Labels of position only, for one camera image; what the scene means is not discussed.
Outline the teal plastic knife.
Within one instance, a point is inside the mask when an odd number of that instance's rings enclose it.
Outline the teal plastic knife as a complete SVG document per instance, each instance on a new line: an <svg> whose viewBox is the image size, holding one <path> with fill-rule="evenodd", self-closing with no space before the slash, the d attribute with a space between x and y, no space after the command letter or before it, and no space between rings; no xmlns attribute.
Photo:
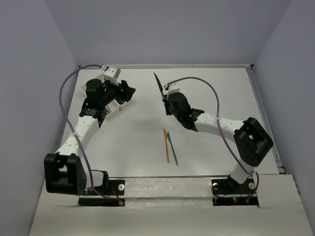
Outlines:
<svg viewBox="0 0 315 236"><path fill-rule="evenodd" d="M167 132L167 139L168 139L168 141L169 141L169 143L170 143L170 145L171 145L171 149L172 149L172 153L173 153L173 157L174 157L175 163L176 163L176 165L178 166L179 164L178 164L176 152L175 152L174 146L173 146L173 144L172 144L172 140L171 140L171 136L170 136L170 133L169 133L169 132Z"/></svg>

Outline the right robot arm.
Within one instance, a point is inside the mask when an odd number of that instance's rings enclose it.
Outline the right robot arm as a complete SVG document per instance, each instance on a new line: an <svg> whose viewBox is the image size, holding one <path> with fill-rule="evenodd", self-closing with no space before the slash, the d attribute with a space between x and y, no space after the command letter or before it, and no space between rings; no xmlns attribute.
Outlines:
<svg viewBox="0 0 315 236"><path fill-rule="evenodd" d="M229 151L228 140L236 144L239 158L237 165L226 179L226 188L237 193L245 186L246 179L260 165L273 147L274 142L259 121L249 117L247 120L219 118L203 110L190 106L187 98L180 92L162 96L166 114L174 116L187 130L210 133L222 137Z"/></svg>

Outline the orange plastic knife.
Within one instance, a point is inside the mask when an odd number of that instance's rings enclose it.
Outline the orange plastic knife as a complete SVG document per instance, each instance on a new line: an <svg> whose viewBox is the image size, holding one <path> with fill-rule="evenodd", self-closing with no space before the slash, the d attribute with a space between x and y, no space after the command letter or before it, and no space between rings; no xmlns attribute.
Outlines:
<svg viewBox="0 0 315 236"><path fill-rule="evenodd" d="M166 159L167 162L169 163L169 151L168 151L168 138L167 138L167 131L163 129L163 134L164 134L164 140L165 140L165 151L166 151Z"/></svg>

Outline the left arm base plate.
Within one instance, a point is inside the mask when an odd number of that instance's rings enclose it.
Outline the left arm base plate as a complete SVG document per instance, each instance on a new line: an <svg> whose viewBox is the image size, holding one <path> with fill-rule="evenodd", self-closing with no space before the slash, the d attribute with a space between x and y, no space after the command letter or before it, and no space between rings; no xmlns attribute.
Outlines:
<svg viewBox="0 0 315 236"><path fill-rule="evenodd" d="M94 191L88 191L79 197L78 205L82 207L124 207L125 206L124 179L109 179L108 186L102 184L95 187Z"/></svg>

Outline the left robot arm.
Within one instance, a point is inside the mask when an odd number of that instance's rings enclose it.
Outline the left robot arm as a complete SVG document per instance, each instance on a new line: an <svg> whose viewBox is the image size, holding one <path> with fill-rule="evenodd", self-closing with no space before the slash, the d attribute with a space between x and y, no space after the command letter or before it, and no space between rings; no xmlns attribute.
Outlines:
<svg viewBox="0 0 315 236"><path fill-rule="evenodd" d="M117 84L109 80L91 79L86 82L83 102L72 133L64 144L44 158L46 190L49 193L83 195L93 189L98 194L108 191L109 182L102 177L94 179L85 150L93 135L101 128L107 115L106 106L114 100L129 102L136 89L127 81Z"/></svg>

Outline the steel knife teal handle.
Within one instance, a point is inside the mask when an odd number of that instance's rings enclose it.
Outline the steel knife teal handle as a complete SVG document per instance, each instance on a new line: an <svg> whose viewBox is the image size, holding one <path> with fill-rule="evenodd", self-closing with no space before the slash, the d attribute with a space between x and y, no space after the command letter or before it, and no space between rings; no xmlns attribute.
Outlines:
<svg viewBox="0 0 315 236"><path fill-rule="evenodd" d="M157 85L158 85L160 94L161 94L161 96L162 96L162 99L164 99L163 86L162 86L162 84L161 84L161 82L160 82L160 80L159 80L159 78L158 78L156 72L153 71L153 74L154 74L155 80L156 80L156 82L157 82Z"/></svg>

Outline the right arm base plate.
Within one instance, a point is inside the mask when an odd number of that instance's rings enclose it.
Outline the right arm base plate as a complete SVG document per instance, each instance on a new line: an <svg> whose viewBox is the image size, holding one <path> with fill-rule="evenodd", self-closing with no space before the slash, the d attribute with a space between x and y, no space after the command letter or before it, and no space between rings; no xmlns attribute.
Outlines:
<svg viewBox="0 0 315 236"><path fill-rule="evenodd" d="M211 191L214 206L259 206L255 193L253 178L248 178L243 184L229 187L226 178L212 180Z"/></svg>

